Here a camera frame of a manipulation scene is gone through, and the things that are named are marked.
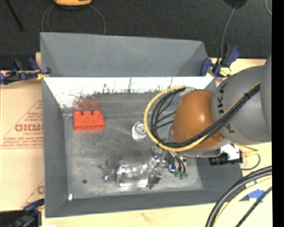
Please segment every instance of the blue clamp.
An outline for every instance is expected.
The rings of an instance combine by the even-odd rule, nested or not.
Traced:
[[[210,73],[213,77],[225,78],[230,75],[231,64],[239,57],[241,50],[236,45],[227,45],[226,54],[222,58],[219,64],[213,64],[212,60],[205,58],[202,63],[200,76],[203,77],[207,73]]]
[[[0,73],[0,84],[6,85],[11,82],[35,79],[52,72],[49,67],[40,68],[32,57],[28,58],[28,63],[33,70],[24,71],[20,60],[14,59],[11,70],[7,71],[5,74]]]
[[[44,199],[37,200],[23,208],[25,215],[16,219],[12,224],[7,225],[7,227],[27,227],[33,223],[36,219],[41,222],[40,211],[38,207],[44,205]]]

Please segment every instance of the orange toy block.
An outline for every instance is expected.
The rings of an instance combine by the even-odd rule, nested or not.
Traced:
[[[104,117],[100,110],[95,110],[93,114],[86,110],[73,112],[73,125],[75,131],[101,130],[104,128]]]

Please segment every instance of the black cable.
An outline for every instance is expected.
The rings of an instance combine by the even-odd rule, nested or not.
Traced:
[[[184,162],[181,160],[181,158],[178,155],[176,155],[175,158],[178,161],[178,163],[183,167],[183,173],[186,173],[186,167]]]
[[[272,167],[268,166],[265,168],[261,168],[253,173],[250,173],[249,175],[241,178],[239,181],[237,181],[217,202],[216,205],[214,206],[214,208],[212,209],[205,227],[211,227],[219,213],[219,211],[221,210],[224,202],[226,201],[226,199],[232,194],[234,193],[236,190],[238,189],[242,189],[245,184],[250,183],[254,180],[257,180],[259,178],[265,177],[265,176],[269,176],[272,174]]]
[[[173,115],[173,114],[175,114],[175,113],[176,113],[176,111],[173,111],[173,112],[171,112],[171,113],[165,115],[164,117],[160,118],[157,123],[159,123],[159,122],[165,120],[166,118],[170,117],[171,115]]]
[[[4,0],[4,1],[5,1],[5,3],[7,4],[7,6],[8,6],[8,8],[9,8],[10,12],[11,12],[12,15],[14,16],[16,22],[18,23],[19,28],[20,28],[20,31],[22,31],[22,32],[25,31],[25,27],[23,26],[23,24],[21,23],[20,19],[18,18],[17,14],[16,14],[16,12],[14,11],[14,9],[13,9],[11,3],[9,2],[9,0]]]
[[[162,113],[164,112],[164,110],[167,109],[167,107],[165,107],[163,110],[161,110],[161,108],[163,107],[163,105],[168,101],[168,99],[169,99],[170,97],[172,97],[172,99],[173,99],[173,97],[174,97],[175,94],[177,94],[177,93],[179,93],[179,92],[182,92],[182,91],[184,91],[185,89],[186,89],[186,87],[180,88],[180,89],[174,90],[174,91],[172,91],[172,92],[166,94],[166,95],[163,96],[163,97],[159,100],[159,102],[156,104],[156,106],[155,106],[155,108],[153,109],[153,112],[152,112],[152,114],[151,114],[151,121],[150,121],[150,131],[151,131],[152,135],[154,135],[155,137],[158,136],[158,133],[157,133],[157,130],[156,130],[156,129],[158,128],[158,127],[157,127],[157,124],[158,124],[158,122],[160,122],[161,120],[167,118],[167,117],[163,117],[163,118],[161,118],[161,119],[159,120],[160,114],[162,114]]]
[[[254,202],[254,204],[251,206],[251,208],[246,212],[246,214],[243,216],[243,218],[238,222],[238,224],[235,227],[240,227],[243,222],[248,218],[248,216],[252,213],[253,210],[257,207],[257,205],[263,200],[271,191],[273,187],[271,186],[268,188],[262,195],[257,199],[257,201]]]
[[[164,127],[164,126],[166,126],[166,125],[169,125],[169,124],[171,124],[172,122],[173,122],[173,120],[168,121],[168,122],[166,122],[166,123],[164,123],[164,124],[161,124],[161,125],[157,126],[156,129],[159,129],[159,128],[161,128],[161,127]]]
[[[175,143],[175,142],[164,142],[159,137],[157,138],[156,135],[154,135],[154,137],[156,137],[157,140],[161,140],[162,144],[169,146],[169,147],[172,147],[172,148],[184,147],[186,145],[193,143],[194,141],[200,139],[201,137],[203,137],[205,135],[207,135],[207,137],[204,139],[204,140],[206,140],[206,139],[210,138],[211,136],[213,136],[216,132],[218,132],[222,127],[224,127],[226,122],[228,122],[234,116],[234,114],[244,105],[244,103],[246,103],[259,90],[260,90],[260,83],[257,83],[247,93],[245,93],[241,97],[241,99],[238,100],[236,102],[236,104],[232,106],[232,108],[230,110],[228,110],[222,117],[220,117],[219,120],[217,120],[211,126],[209,126],[205,130],[203,130],[201,133],[197,134],[196,136],[192,137],[189,140],[186,140],[186,141],[181,142],[181,143]]]

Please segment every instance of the black floor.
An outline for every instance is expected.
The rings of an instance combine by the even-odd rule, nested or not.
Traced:
[[[272,50],[272,0],[94,0],[105,24],[90,7],[53,7],[47,16],[52,0],[9,1],[25,31],[0,0],[0,69],[39,51],[42,30],[102,34],[105,24],[107,35],[201,40],[210,57],[221,56],[223,34],[223,44],[236,44],[243,58],[266,58]],[[0,227],[20,214],[0,214]]]

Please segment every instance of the gray cardboard bin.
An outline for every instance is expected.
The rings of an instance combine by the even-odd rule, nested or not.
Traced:
[[[105,182],[99,167],[115,155],[121,155],[121,164],[151,157],[153,144],[149,139],[133,140],[132,125],[141,121],[147,103],[160,89],[179,84],[208,87],[211,79],[198,77],[205,57],[199,41],[41,33],[42,66],[52,69],[43,80],[45,215],[215,202],[240,179],[238,168],[213,167],[205,158],[192,158],[183,180],[167,171],[151,190],[123,190]],[[82,99],[96,100],[97,106],[80,106]],[[103,132],[74,131],[72,113],[99,105],[105,118]],[[176,106],[172,103],[170,110]]]

